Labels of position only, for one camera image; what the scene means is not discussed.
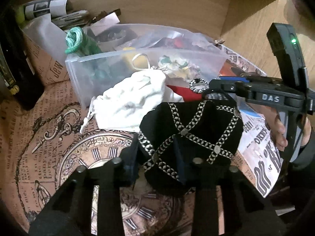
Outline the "person's right hand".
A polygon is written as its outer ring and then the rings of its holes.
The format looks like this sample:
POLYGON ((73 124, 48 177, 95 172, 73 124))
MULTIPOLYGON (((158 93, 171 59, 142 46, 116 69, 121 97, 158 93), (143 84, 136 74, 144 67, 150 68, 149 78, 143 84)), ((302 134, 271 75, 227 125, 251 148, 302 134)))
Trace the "person's right hand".
MULTIPOLYGON (((262 106, 261 113, 264 115, 267 124, 271 129, 271 135, 275 141, 275 145, 280 151, 284 151, 285 147, 288 146, 288 141, 284 134, 286 133, 286 128, 280 121, 279 115, 274 108, 269 108, 262 106)), ((301 146, 304 147, 308 144, 312 133, 312 126, 310 120, 305 118, 305 126, 302 133, 301 146)))

